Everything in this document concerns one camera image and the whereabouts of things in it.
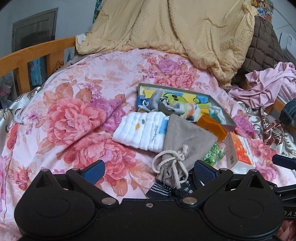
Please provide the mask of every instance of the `yellow quilt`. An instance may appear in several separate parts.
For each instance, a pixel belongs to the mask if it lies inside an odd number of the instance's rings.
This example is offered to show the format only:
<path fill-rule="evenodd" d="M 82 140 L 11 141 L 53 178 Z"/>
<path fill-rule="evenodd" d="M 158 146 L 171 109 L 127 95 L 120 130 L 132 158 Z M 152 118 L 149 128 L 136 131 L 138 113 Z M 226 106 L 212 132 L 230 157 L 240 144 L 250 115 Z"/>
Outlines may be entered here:
<path fill-rule="evenodd" d="M 79 54 L 153 48 L 211 68 L 223 88 L 245 60 L 257 10 L 250 0 L 108 0 Z"/>

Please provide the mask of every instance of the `floral quilt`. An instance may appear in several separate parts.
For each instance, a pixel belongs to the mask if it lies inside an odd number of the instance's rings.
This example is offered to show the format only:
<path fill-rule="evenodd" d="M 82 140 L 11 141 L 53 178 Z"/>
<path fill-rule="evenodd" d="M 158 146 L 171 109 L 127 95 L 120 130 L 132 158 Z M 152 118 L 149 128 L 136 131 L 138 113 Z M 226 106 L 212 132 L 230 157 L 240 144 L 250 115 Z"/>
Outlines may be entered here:
<path fill-rule="evenodd" d="M 291 171 L 270 164 L 276 151 L 256 138 L 243 107 L 219 88 L 210 71 L 157 50 L 93 54 L 53 74 L 15 116 L 0 155 L 0 228 L 18 233 L 14 208 L 43 168 L 61 174 L 101 159 L 106 171 L 98 188 L 119 201 L 145 198 L 155 183 L 155 153 L 111 140 L 122 117 L 135 110 L 140 82 L 211 95 L 233 117 L 237 134 L 252 144 L 263 176 L 278 185 L 296 183 Z M 218 167 L 226 167 L 225 157 Z"/>

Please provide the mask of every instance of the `brown quilted blanket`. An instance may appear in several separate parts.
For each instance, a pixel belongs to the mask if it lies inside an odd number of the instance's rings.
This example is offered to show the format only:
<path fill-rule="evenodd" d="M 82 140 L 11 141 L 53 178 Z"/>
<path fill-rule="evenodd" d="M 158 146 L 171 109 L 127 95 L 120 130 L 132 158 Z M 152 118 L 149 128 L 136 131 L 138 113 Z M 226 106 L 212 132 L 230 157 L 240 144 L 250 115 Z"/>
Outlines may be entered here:
<path fill-rule="evenodd" d="M 237 71 L 231 83 L 240 85 L 245 74 L 254 70 L 261 71 L 272 68 L 278 62 L 286 62 L 272 24 L 255 17 L 254 35 L 242 67 Z"/>

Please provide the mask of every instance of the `colorful cloth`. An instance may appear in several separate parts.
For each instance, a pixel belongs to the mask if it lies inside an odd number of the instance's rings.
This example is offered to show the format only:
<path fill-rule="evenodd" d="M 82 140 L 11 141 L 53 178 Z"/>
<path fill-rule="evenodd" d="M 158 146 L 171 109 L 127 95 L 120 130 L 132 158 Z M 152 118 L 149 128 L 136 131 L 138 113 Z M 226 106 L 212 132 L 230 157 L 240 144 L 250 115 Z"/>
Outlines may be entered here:
<path fill-rule="evenodd" d="M 252 6 L 254 6 L 259 13 L 259 16 L 272 21 L 272 14 L 274 13 L 274 4 L 270 0 L 252 0 Z"/>
<path fill-rule="evenodd" d="M 112 140 L 159 153 L 163 151 L 168 119 L 162 112 L 131 112 L 122 118 Z"/>
<path fill-rule="evenodd" d="M 160 87 L 140 86 L 139 95 L 137 97 L 137 109 L 142 111 L 143 103 L 150 103 L 151 97 L 155 96 L 155 92 Z M 222 109 L 210 103 L 209 96 L 202 94 L 192 94 L 182 92 L 182 90 L 162 89 L 162 94 L 159 96 L 166 99 L 166 104 L 174 110 L 179 110 L 183 113 L 180 116 L 188 121 L 198 121 L 202 115 L 209 115 L 220 124 L 227 124 Z"/>

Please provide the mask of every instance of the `orange box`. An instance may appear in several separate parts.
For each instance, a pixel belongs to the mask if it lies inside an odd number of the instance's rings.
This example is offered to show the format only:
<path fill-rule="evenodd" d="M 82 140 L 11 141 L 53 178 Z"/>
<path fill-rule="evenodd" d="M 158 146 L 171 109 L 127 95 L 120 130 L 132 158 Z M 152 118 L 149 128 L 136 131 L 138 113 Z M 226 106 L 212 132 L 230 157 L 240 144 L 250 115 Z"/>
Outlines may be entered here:
<path fill-rule="evenodd" d="M 254 168 L 253 155 L 246 138 L 230 132 L 223 142 L 226 145 L 228 169 L 237 174 L 246 174 Z"/>

